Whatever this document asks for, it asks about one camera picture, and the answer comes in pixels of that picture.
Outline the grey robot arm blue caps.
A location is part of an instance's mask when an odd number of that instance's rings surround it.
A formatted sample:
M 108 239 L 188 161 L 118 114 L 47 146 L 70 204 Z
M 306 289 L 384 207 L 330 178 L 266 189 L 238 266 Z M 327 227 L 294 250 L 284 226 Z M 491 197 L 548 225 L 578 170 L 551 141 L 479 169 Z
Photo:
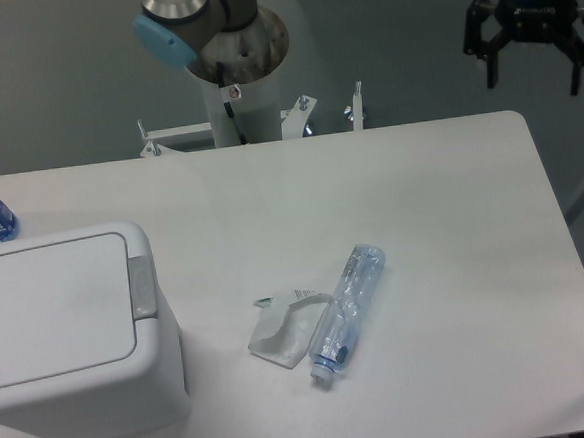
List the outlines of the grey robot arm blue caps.
M 140 0 L 133 28 L 163 64 L 185 68 L 218 86 L 252 83 L 284 60 L 288 35 L 257 0 Z M 465 13 L 463 51 L 487 64 L 487 86 L 498 81 L 498 54 L 510 42 L 556 46 L 572 63 L 570 88 L 580 89 L 584 24 L 576 0 L 473 0 Z

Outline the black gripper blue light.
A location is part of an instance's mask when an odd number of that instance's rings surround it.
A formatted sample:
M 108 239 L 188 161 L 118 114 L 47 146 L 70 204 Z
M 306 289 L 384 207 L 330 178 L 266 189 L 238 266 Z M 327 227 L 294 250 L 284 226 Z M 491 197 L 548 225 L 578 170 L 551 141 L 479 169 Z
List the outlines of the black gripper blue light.
M 465 13 L 463 52 L 486 63 L 487 88 L 499 80 L 498 55 L 511 40 L 553 43 L 572 62 L 570 94 L 577 96 L 584 67 L 584 40 L 573 23 L 577 17 L 584 25 L 584 7 L 576 0 L 473 0 Z M 494 17 L 499 32 L 484 38 L 483 25 Z

